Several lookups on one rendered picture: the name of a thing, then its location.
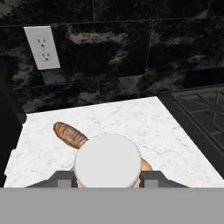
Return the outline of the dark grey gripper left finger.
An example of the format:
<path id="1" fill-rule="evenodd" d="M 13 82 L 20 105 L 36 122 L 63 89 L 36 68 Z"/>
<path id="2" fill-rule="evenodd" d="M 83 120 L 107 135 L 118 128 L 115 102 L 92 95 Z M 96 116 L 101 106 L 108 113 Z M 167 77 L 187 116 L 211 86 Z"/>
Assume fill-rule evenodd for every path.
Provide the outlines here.
<path id="1" fill-rule="evenodd" d="M 29 185 L 31 187 L 76 188 L 77 182 L 73 171 L 56 171 L 49 179 Z"/>

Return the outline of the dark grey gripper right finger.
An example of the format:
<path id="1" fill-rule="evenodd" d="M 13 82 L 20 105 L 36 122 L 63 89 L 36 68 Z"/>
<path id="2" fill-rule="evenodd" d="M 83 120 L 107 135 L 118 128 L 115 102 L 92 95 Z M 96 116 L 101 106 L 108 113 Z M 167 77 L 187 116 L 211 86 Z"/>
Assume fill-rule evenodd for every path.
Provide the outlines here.
<path id="1" fill-rule="evenodd" d="M 139 178 L 141 188 L 186 188 L 186 185 L 168 179 L 161 171 L 142 171 Z"/>

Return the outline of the brown baguette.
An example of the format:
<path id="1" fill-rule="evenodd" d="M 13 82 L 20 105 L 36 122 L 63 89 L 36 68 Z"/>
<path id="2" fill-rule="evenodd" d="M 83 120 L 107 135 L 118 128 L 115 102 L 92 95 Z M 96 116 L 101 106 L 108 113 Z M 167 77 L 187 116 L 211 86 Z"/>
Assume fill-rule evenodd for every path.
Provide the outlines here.
<path id="1" fill-rule="evenodd" d="M 118 134 L 102 134 L 88 139 L 76 128 L 64 122 L 53 125 L 55 135 L 65 144 L 78 150 L 74 169 L 84 173 L 93 169 L 96 173 L 151 171 L 139 149 L 127 137 Z"/>

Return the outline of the black tall appliance side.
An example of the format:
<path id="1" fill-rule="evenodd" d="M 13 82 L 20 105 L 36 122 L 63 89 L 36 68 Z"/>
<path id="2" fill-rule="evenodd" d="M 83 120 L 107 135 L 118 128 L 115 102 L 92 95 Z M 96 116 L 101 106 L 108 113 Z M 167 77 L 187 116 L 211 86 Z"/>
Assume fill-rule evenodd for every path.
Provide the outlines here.
<path id="1" fill-rule="evenodd" d="M 4 187 L 5 169 L 11 152 L 17 148 L 26 119 L 26 113 L 0 67 L 0 187 Z"/>

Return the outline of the black hob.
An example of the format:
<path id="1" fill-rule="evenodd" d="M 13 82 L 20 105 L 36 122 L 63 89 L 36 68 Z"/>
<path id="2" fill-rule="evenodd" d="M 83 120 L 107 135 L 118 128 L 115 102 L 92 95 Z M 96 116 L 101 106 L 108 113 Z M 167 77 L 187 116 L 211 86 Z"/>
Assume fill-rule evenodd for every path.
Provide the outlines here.
<path id="1" fill-rule="evenodd" d="M 162 93 L 157 97 L 224 179 L 224 86 Z"/>

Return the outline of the white wall power outlet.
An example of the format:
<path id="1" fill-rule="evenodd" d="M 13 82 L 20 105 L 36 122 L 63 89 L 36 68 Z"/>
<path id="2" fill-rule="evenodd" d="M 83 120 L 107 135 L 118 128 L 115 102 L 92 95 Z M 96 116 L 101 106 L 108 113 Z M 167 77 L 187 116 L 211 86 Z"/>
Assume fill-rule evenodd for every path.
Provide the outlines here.
<path id="1" fill-rule="evenodd" d="M 26 26 L 24 32 L 38 70 L 60 68 L 51 26 Z"/>

